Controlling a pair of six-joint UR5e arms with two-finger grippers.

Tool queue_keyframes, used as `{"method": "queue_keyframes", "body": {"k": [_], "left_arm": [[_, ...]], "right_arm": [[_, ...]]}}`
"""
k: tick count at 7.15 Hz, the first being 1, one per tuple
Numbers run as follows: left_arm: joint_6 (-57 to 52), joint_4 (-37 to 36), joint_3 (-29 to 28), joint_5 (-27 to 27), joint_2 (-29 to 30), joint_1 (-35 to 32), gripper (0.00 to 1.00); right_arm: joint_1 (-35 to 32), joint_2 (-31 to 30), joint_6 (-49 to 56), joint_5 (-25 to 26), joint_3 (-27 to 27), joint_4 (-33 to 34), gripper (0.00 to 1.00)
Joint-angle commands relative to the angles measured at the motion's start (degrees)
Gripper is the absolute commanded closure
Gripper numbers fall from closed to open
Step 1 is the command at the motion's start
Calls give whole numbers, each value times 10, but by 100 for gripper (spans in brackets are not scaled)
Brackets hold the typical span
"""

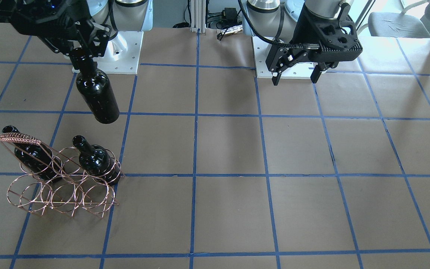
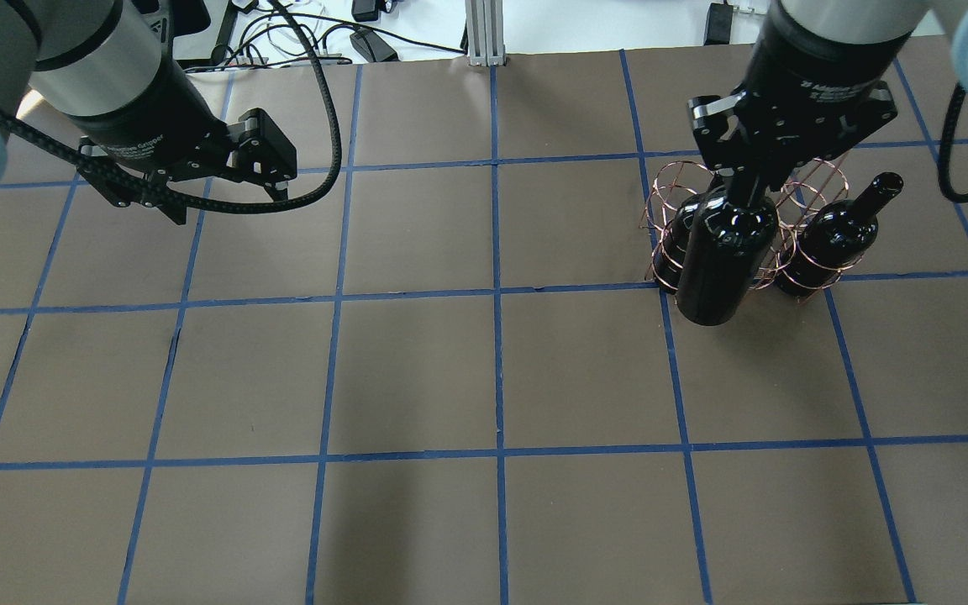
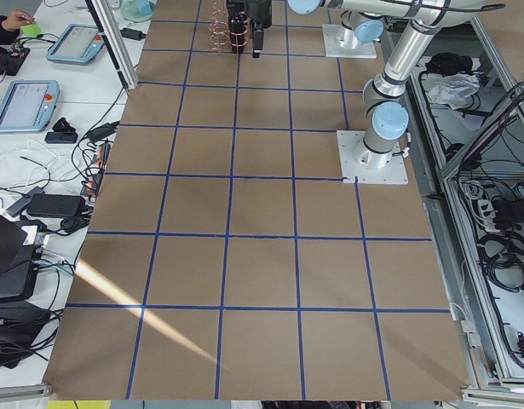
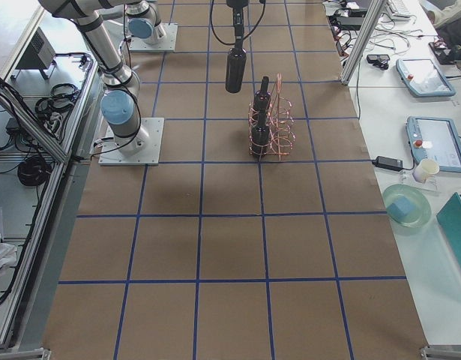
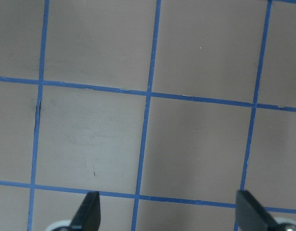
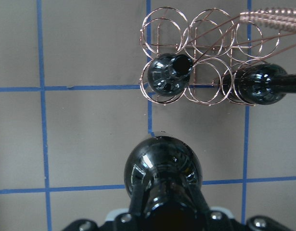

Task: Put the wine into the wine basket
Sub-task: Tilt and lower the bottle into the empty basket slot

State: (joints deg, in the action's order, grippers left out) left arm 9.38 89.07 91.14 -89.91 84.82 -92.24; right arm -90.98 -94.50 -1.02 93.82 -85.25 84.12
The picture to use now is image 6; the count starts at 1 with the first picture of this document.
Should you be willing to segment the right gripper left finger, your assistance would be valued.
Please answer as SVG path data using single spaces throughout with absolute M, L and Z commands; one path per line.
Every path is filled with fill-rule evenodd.
M 131 202 L 129 206 L 129 213 L 139 218 L 145 218 L 145 208 L 149 198 L 149 193 L 150 190 L 147 190 L 144 185 L 136 184 L 133 187 L 130 197 Z

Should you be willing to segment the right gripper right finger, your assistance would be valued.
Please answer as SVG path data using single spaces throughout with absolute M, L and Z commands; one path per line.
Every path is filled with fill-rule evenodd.
M 210 208 L 209 208 L 199 186 L 195 185 L 195 184 L 189 184 L 188 191 L 190 193 L 192 202 L 197 210 L 197 213 L 200 215 L 206 215 L 210 211 Z

